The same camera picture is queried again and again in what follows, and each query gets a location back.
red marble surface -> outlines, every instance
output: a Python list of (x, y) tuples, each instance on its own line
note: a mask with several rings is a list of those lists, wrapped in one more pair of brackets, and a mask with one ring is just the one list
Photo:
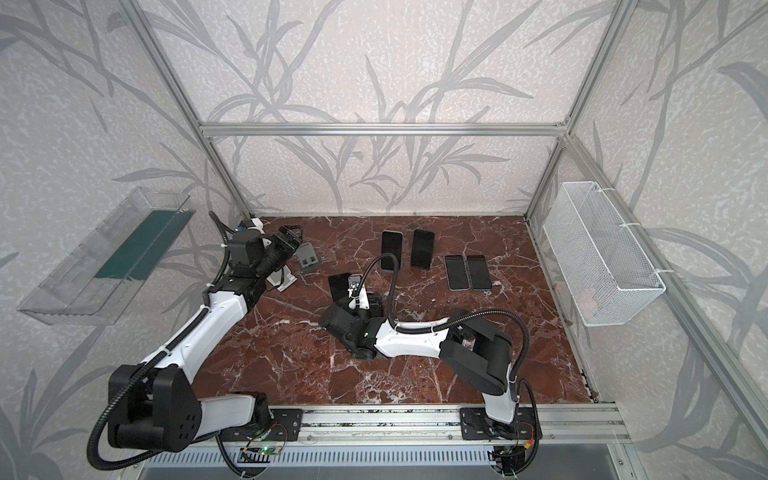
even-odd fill
[[(319, 272), (303, 274), (285, 292), (265, 293), (253, 312), (222, 339), (194, 381), (199, 397), (228, 392), (265, 392), (273, 405), (328, 403), (470, 403), (479, 392), (437, 359), (401, 356), (353, 359), (317, 326), (331, 302), (329, 275), (361, 273), (381, 253), (381, 231), (404, 233), (396, 316), (431, 320), (456, 308), (494, 306), (516, 312), (531, 331), (531, 347), (520, 377), (539, 402), (589, 402), (571, 347), (547, 287), (522, 217), (305, 217), (271, 218), (266, 230), (300, 223), (304, 239), (323, 259)], [(412, 232), (435, 232), (430, 270), (410, 267)], [(493, 279), (491, 292), (452, 292), (444, 255), (482, 254)], [(297, 272), (294, 257), (289, 262)], [(369, 292), (386, 295), (389, 275), (375, 269)], [(520, 345), (517, 326), (489, 318)]]

smartphone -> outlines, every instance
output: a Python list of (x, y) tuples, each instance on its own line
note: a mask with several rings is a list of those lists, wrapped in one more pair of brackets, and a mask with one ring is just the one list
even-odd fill
[(451, 290), (469, 290), (467, 267), (463, 255), (446, 255), (445, 271), (448, 272), (448, 288)]
[[(402, 233), (384, 230), (382, 232), (382, 253), (394, 253), (397, 257), (398, 267), (402, 266)], [(387, 273), (395, 271), (395, 264), (391, 258), (382, 258), (381, 267)]]
[(432, 252), (435, 249), (435, 234), (427, 230), (413, 231), (411, 266), (429, 270), (432, 266)]
[(483, 255), (467, 255), (467, 267), (469, 268), (469, 282), (472, 289), (486, 291), (491, 289), (491, 274), (488, 273), (488, 264)]
[(328, 277), (328, 286), (331, 289), (331, 298), (336, 303), (349, 296), (349, 276), (351, 273), (339, 273)]

metal vent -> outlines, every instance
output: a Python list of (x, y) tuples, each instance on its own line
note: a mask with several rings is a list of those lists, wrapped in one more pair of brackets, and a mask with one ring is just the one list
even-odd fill
[[(239, 447), (227, 447), (230, 458)], [(268, 457), (270, 467), (323, 466), (414, 466), (414, 465), (489, 465), (488, 447), (483, 445), (381, 445), (313, 447), (288, 446), (279, 455)], [(265, 466), (238, 463), (241, 466)], [(179, 453), (161, 453), (150, 458), (145, 468), (224, 466), (216, 447), (189, 447)]]

clear plastic tray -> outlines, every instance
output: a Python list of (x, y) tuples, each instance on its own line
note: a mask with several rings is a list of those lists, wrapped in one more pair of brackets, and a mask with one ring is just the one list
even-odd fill
[(112, 325), (187, 224), (189, 195), (137, 188), (19, 306), (49, 325)]

black mounting plate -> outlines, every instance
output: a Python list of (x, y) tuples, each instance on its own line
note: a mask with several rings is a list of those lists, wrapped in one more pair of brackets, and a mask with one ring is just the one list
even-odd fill
[[(295, 442), (299, 439), (299, 430), (301, 429), (301, 409), (270, 409), (274, 420), (272, 423), (276, 424), (270, 430), (270, 433), (263, 439), (263, 442)], [(232, 427), (231, 429), (224, 429), (221, 431), (221, 440), (223, 442), (247, 442), (246, 437), (252, 437), (258, 432), (255, 429), (242, 426)]]
[[(458, 410), (458, 416), (462, 420), (462, 439), (464, 440), (515, 440), (518, 430), (520, 440), (527, 440), (531, 438), (531, 427), (523, 422), (534, 425), (531, 407), (518, 407), (517, 419), (511, 425), (491, 420), (485, 414), (485, 407), (464, 407)], [(508, 433), (501, 436), (499, 427)], [(536, 432), (536, 437), (540, 439), (541, 432)]]

